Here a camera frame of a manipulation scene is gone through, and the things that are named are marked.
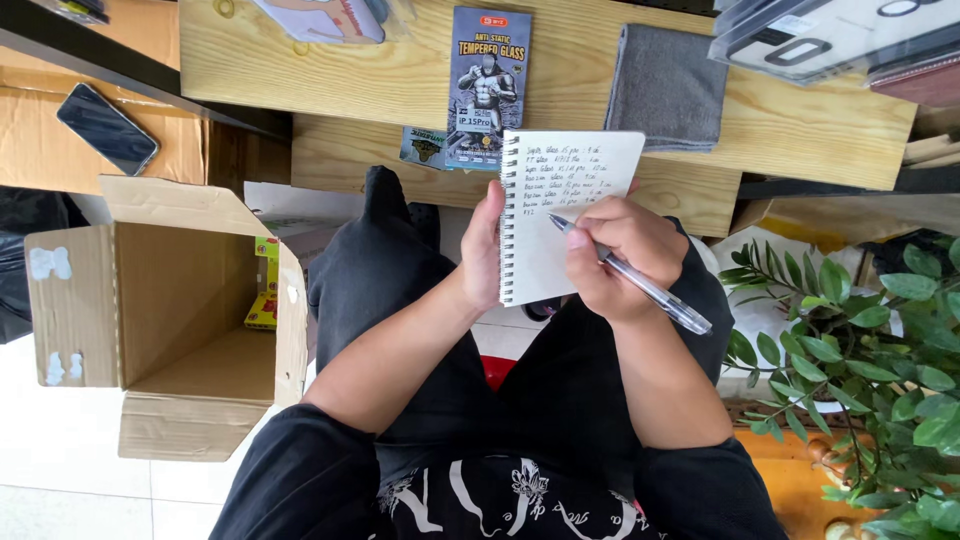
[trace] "hand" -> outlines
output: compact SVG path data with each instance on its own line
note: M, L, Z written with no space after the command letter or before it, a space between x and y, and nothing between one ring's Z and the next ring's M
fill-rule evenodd
M483 311L500 305L500 237L497 226L504 202L503 186L491 180L487 184L487 196L473 211L460 241L464 293L472 306Z
M636 285L598 263L591 240L610 246L666 289L680 277L689 246L673 223L636 203L608 196L585 210L576 224L566 236L566 276L584 304L612 326L634 323L659 310Z

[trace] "pen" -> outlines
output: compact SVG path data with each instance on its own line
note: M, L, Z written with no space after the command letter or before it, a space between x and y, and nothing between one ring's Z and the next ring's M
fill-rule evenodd
M559 215L552 213L547 215L550 216L550 221L557 226L557 229L563 231L564 234L569 233L570 230L575 227L574 224ZM650 300L653 300L660 306L660 309L666 311L666 314L671 319L698 335L710 334L710 328L713 325L705 319L703 315L697 313L692 307L685 304L683 300L671 294L670 291L663 289L663 287L654 283L653 280L644 276L629 263L620 260L607 246L596 241L593 242L593 245L597 248L597 258L609 264L620 274L623 274L624 278L630 280L631 283L642 290L650 297Z

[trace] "right hand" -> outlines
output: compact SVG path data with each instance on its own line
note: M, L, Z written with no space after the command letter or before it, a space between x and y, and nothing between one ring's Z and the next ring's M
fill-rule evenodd
M673 223L636 203L608 196L586 209L576 225L566 235L566 276L584 304L612 326L659 311L636 285L599 263L591 240L610 246L619 258L668 289L680 277L689 247Z

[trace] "spiral notebook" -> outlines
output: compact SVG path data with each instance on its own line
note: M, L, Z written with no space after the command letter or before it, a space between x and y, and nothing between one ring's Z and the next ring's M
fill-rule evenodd
M642 132L506 130L500 182L500 302L519 306L576 292L566 278L566 240L547 214L573 221L606 197L626 196Z

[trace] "left hand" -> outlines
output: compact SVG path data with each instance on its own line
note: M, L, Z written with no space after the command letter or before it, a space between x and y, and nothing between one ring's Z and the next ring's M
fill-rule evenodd
M472 306L486 311L500 305L500 212L505 195L496 180L487 185L487 196L477 205L460 241L464 294Z

